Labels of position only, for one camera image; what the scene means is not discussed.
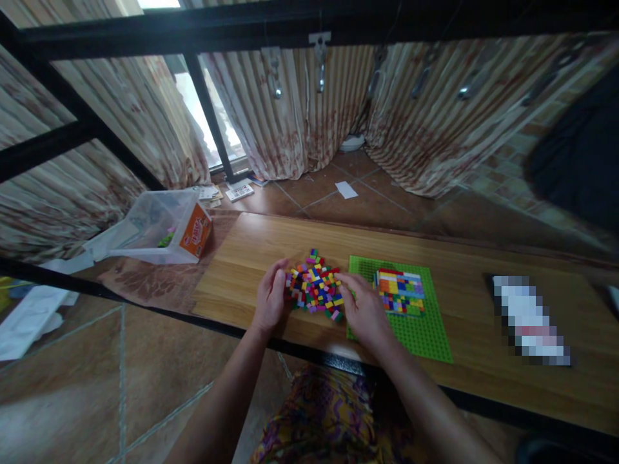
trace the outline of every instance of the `wooden tabletop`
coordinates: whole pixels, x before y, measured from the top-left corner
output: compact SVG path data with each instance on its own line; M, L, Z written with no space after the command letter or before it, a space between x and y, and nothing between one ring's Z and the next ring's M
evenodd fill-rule
M342 270L350 255L430 268L454 364L419 360L440 385L619 436L619 324L561 260L244 213L198 283L193 312L247 328L265 270L285 256L304 260L311 248ZM574 366L532 366L510 355L484 273L534 280ZM277 336L376 364L346 339L345 320L294 311Z

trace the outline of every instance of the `black metal frame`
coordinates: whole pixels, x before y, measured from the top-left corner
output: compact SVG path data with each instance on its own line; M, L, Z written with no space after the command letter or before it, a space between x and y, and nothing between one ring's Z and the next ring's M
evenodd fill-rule
M238 178L226 154L199 53L259 50L264 46L303 48L310 46L308 34L319 31L331 32L329 46L343 46L617 30L618 12L614 1L592 0L278 0L25 30L18 30L0 13L0 44L77 118L77 122L0 152L0 182L99 139L148 188L165 189L62 78L50 64L53 60L183 55L223 169L235 182ZM0 258L0 275L131 303L101 284L6 258ZM230 336L244 334L214 321L147 309ZM375 367L283 340L271 340L269 347L348 372L378 378L383 375ZM520 427L551 429L611 456L618 448L614 437L465 392L444 390L463 409Z

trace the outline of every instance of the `hand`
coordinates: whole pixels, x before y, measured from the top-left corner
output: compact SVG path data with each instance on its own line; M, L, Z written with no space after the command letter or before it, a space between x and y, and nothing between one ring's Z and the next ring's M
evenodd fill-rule
M258 301L251 325L269 336L284 314L284 286L288 259L275 262L258 285Z
M340 286L340 292L350 328L361 344L378 357L378 350L397 341L378 291L359 274L338 273L335 278L345 284ZM355 292L357 301L349 288Z

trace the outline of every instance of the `plastic storage box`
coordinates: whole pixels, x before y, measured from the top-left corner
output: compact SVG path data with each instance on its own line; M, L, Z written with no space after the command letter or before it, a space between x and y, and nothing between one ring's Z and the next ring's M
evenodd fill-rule
M110 242L109 256L153 264L194 264L211 232L211 217L192 190L142 193Z

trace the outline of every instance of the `tile floor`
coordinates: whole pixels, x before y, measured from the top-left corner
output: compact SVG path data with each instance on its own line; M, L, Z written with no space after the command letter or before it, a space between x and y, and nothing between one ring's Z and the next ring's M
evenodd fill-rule
M222 180L223 175L213 177L215 183ZM342 181L351 184L359 196L344 200L335 187ZM228 189L225 183L220 186L223 191ZM299 180L253 188L252 196L234 203L224 197L221 207L613 259L601 249L471 190L455 188L438 200L407 193L363 151L340 153L327 168Z
M359 196L344 200L335 182ZM596 249L469 191L410 195L363 152L338 155L300 180L272 182L222 208L523 244L585 255ZM0 364L0 462L160 463L237 340L130 305L80 296L63 326L24 358ZM268 351L235 462L247 462L262 426L302 362ZM467 419L506 460L522 430Z

